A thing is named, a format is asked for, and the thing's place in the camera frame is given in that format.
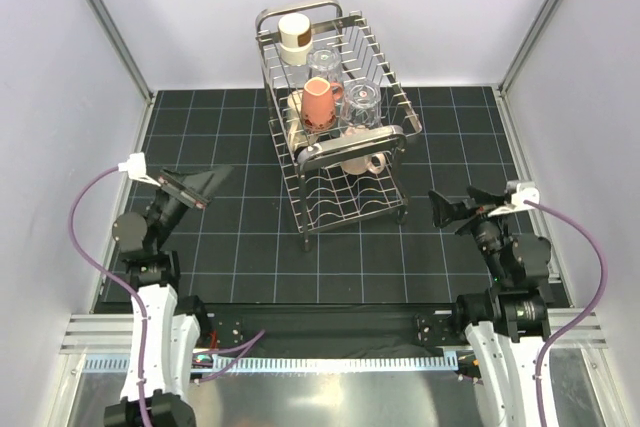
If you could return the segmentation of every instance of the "white cable clip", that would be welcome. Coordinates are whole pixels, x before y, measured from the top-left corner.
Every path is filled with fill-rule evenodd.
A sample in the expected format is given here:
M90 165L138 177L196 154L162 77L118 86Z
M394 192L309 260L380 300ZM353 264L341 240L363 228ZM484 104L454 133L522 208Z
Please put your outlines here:
M160 182L147 175L147 162L144 159L144 152L136 152L129 155L126 162L118 164L118 170L126 172L131 180L160 187Z
M525 204L525 200L535 204L540 203L540 191L537 189L535 182L525 182L520 180L510 180L507 182L507 194L509 194L509 203L502 205L497 209L489 212L489 217L497 215L513 214L524 210L532 210L531 205Z

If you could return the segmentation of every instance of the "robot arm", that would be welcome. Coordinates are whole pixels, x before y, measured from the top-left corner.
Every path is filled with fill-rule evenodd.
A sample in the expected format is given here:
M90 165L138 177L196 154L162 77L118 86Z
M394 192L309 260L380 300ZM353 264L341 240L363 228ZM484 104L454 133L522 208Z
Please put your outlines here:
M535 235L509 234L505 215L538 203L532 182L509 182L504 196L469 187L469 199L451 203L429 192L436 227L467 220L456 233L471 234L494 279L482 294L461 295L452 327L464 335L479 364L478 406L487 427L537 427L536 358L550 336L540 285L548 280L551 243ZM549 366L541 373L547 425L557 426Z
M186 392L194 348L201 336L209 334L211 326L197 296L178 299L178 256L161 248L189 208L206 207L231 167L218 166L195 174L163 170L155 180L146 175L144 154L133 154L122 170L128 170L130 176L133 172L132 178L156 185L158 190L144 214L122 214L112 228L127 281L146 307L147 330L143 335L142 313L132 299L134 327L129 370L120 403L105 409L104 425L141 425L138 367L143 362L144 396L154 425L195 427Z
M469 324L464 334L479 362L483 384L476 385L476 395L485 425L539 426L535 359L544 343L542 337L522 337L515 343L496 334L488 321ZM547 425L557 427L548 363L542 368L542 385Z

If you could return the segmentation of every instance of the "cart handle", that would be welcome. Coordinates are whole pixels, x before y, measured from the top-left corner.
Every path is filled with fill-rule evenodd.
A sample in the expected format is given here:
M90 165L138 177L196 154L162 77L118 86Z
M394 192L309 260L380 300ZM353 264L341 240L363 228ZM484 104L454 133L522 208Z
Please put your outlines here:
M318 7L324 7L325 5L333 5L336 8L336 17L342 17L342 7L337 0L305 0L277 9L264 9L258 14L258 17L256 17L256 33L260 34L262 24L270 17L300 12L301 10L316 9Z
M368 155L370 153L384 150L380 144L388 141L396 142L400 149L404 149L407 138L404 135L402 127L398 125L385 125L372 130L358 132L356 134L349 135L348 137L339 137L337 139L317 142L298 154L298 165L304 172L317 168L318 165L312 164L313 161L318 160L320 157L324 158L340 153L347 154L344 155L344 159L335 159L335 162L339 163L342 160L353 158L353 154L348 155L348 153L353 152L354 150L358 150L360 155Z

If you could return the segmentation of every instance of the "wire shelf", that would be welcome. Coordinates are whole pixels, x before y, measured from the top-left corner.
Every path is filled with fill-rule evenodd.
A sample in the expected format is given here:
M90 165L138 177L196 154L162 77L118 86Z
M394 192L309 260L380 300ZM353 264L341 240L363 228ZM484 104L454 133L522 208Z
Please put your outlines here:
M322 133L304 128L300 99L291 94L304 86L307 70L283 62L279 32L262 29L270 17L326 6L334 6L337 15L312 24L314 46L331 46L340 52L345 89L367 79L376 83L382 94L382 125L348 137L340 136L344 125L339 120ZM398 182L398 171L407 139L419 134L422 124L367 20L360 12L343 17L335 0L316 0L264 11L256 20L256 30L269 128L305 249L309 249L311 232L394 211L397 220L403 221L409 198ZM290 96L293 105L288 102ZM367 171L354 176L341 167L341 162L374 154L383 154L386 161L378 174Z
M405 197L393 180L391 152L384 152L387 165L379 174L350 175L340 165L317 169L303 178L306 195L301 200L301 178L291 160L282 131L275 119L269 121L271 137L284 174L284 184L298 232L328 230L345 220L361 220L405 205Z

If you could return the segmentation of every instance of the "black floor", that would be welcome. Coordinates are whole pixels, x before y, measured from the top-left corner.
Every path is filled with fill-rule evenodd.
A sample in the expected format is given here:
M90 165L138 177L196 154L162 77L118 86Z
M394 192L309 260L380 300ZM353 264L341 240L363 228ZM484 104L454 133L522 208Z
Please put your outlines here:
M144 146L149 170L235 166L206 211L189 211L165 244L180 255L180 294L211 303L383 303L484 290L490 278L473 240L432 226L427 192L435 185L463 196L471 183L499 193L517 178L492 91L406 90L424 124L400 175L412 196L407 223L384 216L315 235L308 253L282 186L264 91L161 92ZM152 195L137 184L127 208L144 211ZM528 214L513 230L532 231ZM127 296L107 283L101 300Z

